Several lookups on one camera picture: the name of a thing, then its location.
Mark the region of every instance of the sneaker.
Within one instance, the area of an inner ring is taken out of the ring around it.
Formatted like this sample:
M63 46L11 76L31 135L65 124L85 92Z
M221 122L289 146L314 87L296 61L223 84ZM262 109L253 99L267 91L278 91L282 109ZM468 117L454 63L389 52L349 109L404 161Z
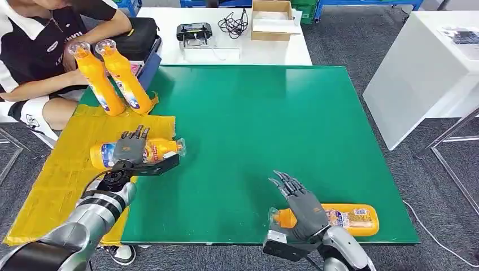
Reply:
M131 264L136 258L136 250L133 246L104 246L113 261L123 266Z

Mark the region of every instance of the yellow tape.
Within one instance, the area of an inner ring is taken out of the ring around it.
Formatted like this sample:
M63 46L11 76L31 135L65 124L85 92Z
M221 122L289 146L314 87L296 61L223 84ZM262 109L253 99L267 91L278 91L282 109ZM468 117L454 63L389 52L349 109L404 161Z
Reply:
M100 107L79 105L3 242L15 246L36 240L65 221L85 185L100 172L90 161L90 147L115 142L122 131L135 130L140 124L150 127L151 138L172 140L175 134L175 117L141 116L130 108L110 117ZM102 244L120 243L127 217L128 210Z

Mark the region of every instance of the gray carpet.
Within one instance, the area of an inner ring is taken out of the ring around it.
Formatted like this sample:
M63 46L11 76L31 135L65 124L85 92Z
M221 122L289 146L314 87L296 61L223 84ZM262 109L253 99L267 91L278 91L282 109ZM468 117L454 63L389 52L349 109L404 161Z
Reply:
M361 94L401 29L402 17L400 10L388 6L326 7L319 24L303 26L313 64L345 65L356 91ZM455 120L424 121L390 152L366 106L365 110L403 199L415 207L423 223L443 244L477 264L473 254L479 248L479 217L432 154L424 160L413 158L415 152ZM18 125L0 126L22 141L38 142ZM479 121L461 133L479 134ZM445 143L439 148L477 200L478 147L479 142L463 142ZM40 154L47 151L37 149ZM44 159L33 159L35 156L22 154L0 189L0 237L8 231L41 169ZM413 221L421 244L365 246L378 270L473 270L440 249ZM0 246L0 255L8 249ZM114 264L106 253L99 251L93 263L95 270L314 270L304 260L298 263L279 260L263 255L260 247L255 246L155 246L140 249L137 260L126 268Z

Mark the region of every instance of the green mat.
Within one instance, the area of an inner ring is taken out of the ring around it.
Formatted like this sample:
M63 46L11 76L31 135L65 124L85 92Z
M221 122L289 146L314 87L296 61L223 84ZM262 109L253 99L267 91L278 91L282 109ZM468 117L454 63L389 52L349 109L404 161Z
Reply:
M375 207L360 242L419 241L344 67L161 66L151 91L188 153L138 180L123 243L262 243L269 208L288 206L274 169L323 203Z

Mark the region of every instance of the robot finger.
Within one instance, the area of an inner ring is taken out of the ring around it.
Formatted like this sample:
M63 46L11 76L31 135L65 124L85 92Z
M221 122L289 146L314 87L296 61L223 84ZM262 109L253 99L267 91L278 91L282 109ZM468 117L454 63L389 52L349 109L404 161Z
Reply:
M274 173L278 175L281 181L284 183L284 186L288 189L288 194L294 194L295 191L298 190L298 188L295 187L291 182L291 177L289 177L288 174L279 171L274 171Z
M304 185L303 185L300 181L298 181L298 179L293 178L292 183L294 183L295 186L298 186L298 187L299 187L298 190L299 190L301 193L306 194L306 188L304 187Z
M150 131L150 128L146 127L145 130L143 130L143 134L141 135L141 138L146 139L149 131Z
M141 134L141 129L143 129L143 125L138 125L138 127L136 128L136 131L135 131L135 137L136 138L140 138L140 134Z
M270 180L280 190L281 194L285 197L285 199L288 198L289 193L286 191L285 187L281 184L280 181L273 178L268 178L268 180Z

